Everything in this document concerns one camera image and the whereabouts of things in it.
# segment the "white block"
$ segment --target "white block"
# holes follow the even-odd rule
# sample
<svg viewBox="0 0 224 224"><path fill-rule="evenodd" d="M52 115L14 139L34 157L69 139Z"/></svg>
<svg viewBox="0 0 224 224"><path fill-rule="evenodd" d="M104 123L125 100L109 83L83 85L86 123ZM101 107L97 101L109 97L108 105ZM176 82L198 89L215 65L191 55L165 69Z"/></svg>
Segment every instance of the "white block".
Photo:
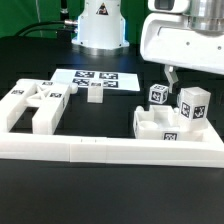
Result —
<svg viewBox="0 0 224 224"><path fill-rule="evenodd" d="M88 99L89 103L102 103L103 102L103 80L93 79L89 82Z"/></svg>
<svg viewBox="0 0 224 224"><path fill-rule="evenodd" d="M17 84L0 101L0 132L9 132L26 110L25 100L36 91L34 83Z"/></svg>
<svg viewBox="0 0 224 224"><path fill-rule="evenodd" d="M167 101L169 87L155 84L150 87L149 101L153 103L163 104Z"/></svg>
<svg viewBox="0 0 224 224"><path fill-rule="evenodd" d="M206 116L210 95L199 87L181 89L178 118L181 130L196 131L207 128Z"/></svg>
<svg viewBox="0 0 224 224"><path fill-rule="evenodd" d="M69 85L52 87L32 119L33 133L52 135L60 121L70 96Z"/></svg>

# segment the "black table surface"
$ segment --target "black table surface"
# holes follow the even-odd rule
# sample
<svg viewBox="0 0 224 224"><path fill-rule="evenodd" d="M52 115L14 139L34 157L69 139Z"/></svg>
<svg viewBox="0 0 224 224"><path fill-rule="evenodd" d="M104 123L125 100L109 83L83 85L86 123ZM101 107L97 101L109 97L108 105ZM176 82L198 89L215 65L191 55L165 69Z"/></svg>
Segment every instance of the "black table surface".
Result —
<svg viewBox="0 0 224 224"><path fill-rule="evenodd" d="M87 103L86 89L70 97L55 134L133 138L133 113L148 108L149 87L167 85L163 66L145 62L139 46L113 57L90 56L53 39L0 39L0 98L20 78L49 80L57 68L136 73L141 91L104 91ZM224 136L220 75L180 69L181 87L212 93L208 118ZM176 94L168 105L175 106ZM31 133L27 109L12 132ZM76 164L0 160L0 223L222 224L224 170L215 168Z"/></svg>

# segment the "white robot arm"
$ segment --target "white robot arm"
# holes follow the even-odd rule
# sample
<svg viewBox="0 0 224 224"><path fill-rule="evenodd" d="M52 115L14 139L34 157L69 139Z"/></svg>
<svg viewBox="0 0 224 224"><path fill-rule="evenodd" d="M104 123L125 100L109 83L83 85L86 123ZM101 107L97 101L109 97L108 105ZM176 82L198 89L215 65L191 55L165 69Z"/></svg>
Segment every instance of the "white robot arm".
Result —
<svg viewBox="0 0 224 224"><path fill-rule="evenodd" d="M144 23L141 55L165 64L173 84L177 67L224 74L223 0L149 0L154 11Z"/></svg>

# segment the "marker sheet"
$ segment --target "marker sheet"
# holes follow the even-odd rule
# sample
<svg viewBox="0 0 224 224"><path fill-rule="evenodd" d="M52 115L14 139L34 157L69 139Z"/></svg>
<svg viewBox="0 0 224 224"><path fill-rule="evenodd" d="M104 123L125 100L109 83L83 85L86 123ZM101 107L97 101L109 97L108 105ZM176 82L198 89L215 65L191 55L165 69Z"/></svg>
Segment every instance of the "marker sheet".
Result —
<svg viewBox="0 0 224 224"><path fill-rule="evenodd" d="M91 79L103 79L105 89L140 91L137 74L101 72L73 69L57 69L51 80L77 83L80 88L88 88Z"/></svg>

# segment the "white cube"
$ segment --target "white cube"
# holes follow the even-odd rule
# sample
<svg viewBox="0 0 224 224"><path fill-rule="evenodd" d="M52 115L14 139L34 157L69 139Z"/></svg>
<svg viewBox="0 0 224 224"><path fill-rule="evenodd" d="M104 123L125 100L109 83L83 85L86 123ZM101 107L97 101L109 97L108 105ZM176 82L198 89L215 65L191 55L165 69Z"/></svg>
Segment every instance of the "white cube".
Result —
<svg viewBox="0 0 224 224"><path fill-rule="evenodd" d="M210 93L199 88L181 89L179 125L181 129L196 131L207 127L206 116Z"/></svg>
<svg viewBox="0 0 224 224"><path fill-rule="evenodd" d="M153 103L163 104L168 98L168 86L155 84L150 87L149 101Z"/></svg>
<svg viewBox="0 0 224 224"><path fill-rule="evenodd" d="M88 87L89 103L102 103L103 102L103 80L91 79Z"/></svg>

